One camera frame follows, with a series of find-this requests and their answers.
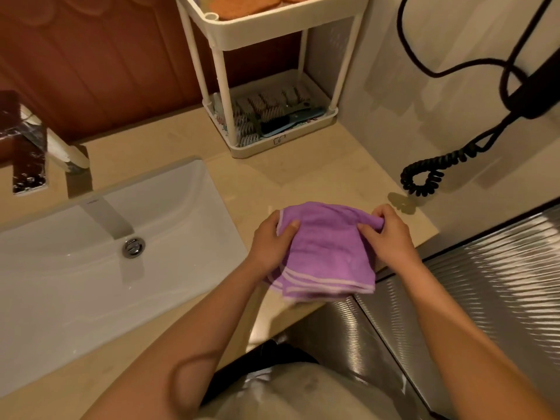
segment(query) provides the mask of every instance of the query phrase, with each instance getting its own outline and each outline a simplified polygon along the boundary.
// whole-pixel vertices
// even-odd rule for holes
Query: person's left arm
[[[153,342],[82,420],[192,418],[258,283],[284,258],[299,221],[276,236],[279,212],[256,230],[247,258]]]

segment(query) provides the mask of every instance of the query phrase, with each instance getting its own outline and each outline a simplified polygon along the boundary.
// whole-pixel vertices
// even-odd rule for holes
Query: rectangular sink
[[[124,242],[140,237],[137,258]],[[0,396],[214,288],[246,248],[201,160],[0,233]]]

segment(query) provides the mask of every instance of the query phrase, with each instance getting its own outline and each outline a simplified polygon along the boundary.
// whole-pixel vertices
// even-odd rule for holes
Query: person's right arm
[[[462,420],[555,420],[527,377],[480,330],[423,265],[408,226],[389,205],[373,211],[385,225],[358,229],[398,274],[414,304],[430,355]]]

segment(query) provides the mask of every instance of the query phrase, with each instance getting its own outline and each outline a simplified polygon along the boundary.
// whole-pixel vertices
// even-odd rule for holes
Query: beige countertop
[[[309,200],[370,211],[402,190],[339,123],[245,160],[233,159],[204,109],[85,143],[94,190],[187,157],[200,157],[247,248],[273,210]],[[63,171],[49,163],[49,189],[11,194],[11,168],[0,169],[0,227],[29,220],[67,202]],[[438,231],[420,210],[402,215],[419,245]],[[3,420],[77,420],[110,383],[202,296],[184,303],[0,399]],[[320,303],[288,304],[261,286],[220,362],[224,365],[297,322]]]

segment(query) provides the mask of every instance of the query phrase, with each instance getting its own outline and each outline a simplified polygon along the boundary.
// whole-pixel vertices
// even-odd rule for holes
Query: coiled cord
[[[510,73],[514,74],[515,77],[522,82],[527,79],[527,74],[514,65],[514,62],[522,50],[523,46],[526,44],[528,38],[535,30],[536,25],[539,23],[544,12],[547,10],[550,2],[552,0],[543,0],[529,24],[525,28],[525,31],[519,38],[519,41],[515,44],[515,47],[511,51],[508,60],[494,59],[493,57],[485,57],[483,59],[470,60],[468,62],[460,63],[452,68],[446,69],[442,72],[434,72],[428,69],[420,60],[416,57],[416,54],[410,48],[410,45],[404,36],[404,31],[402,27],[402,16],[404,13],[404,7],[406,6],[408,0],[402,0],[396,15],[396,30],[399,36],[399,40],[403,45],[404,51],[407,53],[408,57],[415,64],[415,66],[420,69],[424,74],[431,78],[440,78],[449,75],[458,70],[470,68],[471,66],[477,65],[495,65],[503,68],[502,75],[500,77],[500,98],[502,102],[506,104],[508,95],[508,78]],[[416,194],[416,196],[428,196],[433,194],[437,188],[439,188],[439,183],[441,182],[443,176],[445,175],[442,171],[457,165],[459,162],[466,162],[470,158],[476,157],[477,154],[486,152],[489,150],[498,137],[503,133],[503,131],[515,120],[517,120],[520,115],[517,112],[509,113],[498,125],[485,132],[479,134],[474,139],[469,141],[464,147],[459,150],[455,150],[451,153],[442,156],[436,156],[430,159],[424,159],[422,161],[417,161],[408,165],[403,169],[400,175],[400,182],[403,185],[403,189],[408,191],[409,194]],[[478,143],[485,138],[488,141],[483,146],[479,146]],[[422,174],[424,172],[429,172],[426,182],[423,185],[416,184],[414,182],[414,176]]]

